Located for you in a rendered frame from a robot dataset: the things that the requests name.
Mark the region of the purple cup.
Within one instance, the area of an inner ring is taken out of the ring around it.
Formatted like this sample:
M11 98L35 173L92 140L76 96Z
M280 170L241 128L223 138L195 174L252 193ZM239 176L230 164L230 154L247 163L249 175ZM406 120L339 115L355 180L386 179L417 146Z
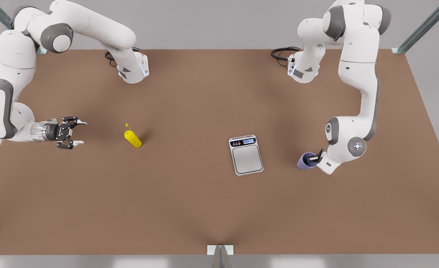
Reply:
M299 159L298 164L297 164L297 166L300 170L308 170L308 169L314 168L317 165L317 163L309 163L308 162L309 156L316 156L316 154L309 152L309 151L304 153L303 156L301 156L301 158Z

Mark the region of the yellow sauce bottle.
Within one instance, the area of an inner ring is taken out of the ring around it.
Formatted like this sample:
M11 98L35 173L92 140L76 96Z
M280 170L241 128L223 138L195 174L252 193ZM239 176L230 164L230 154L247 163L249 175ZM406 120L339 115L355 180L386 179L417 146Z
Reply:
M140 148L142 146L141 140L138 136L131 130L131 127L128 124L125 124L129 129L124 132L124 138L134 147Z

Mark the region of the silver kitchen scale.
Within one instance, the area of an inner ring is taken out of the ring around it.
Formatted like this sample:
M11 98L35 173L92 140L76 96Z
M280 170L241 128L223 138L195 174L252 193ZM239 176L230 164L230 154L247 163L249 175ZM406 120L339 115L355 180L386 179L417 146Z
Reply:
M264 170L255 135L231 138L229 147L236 175L248 175Z

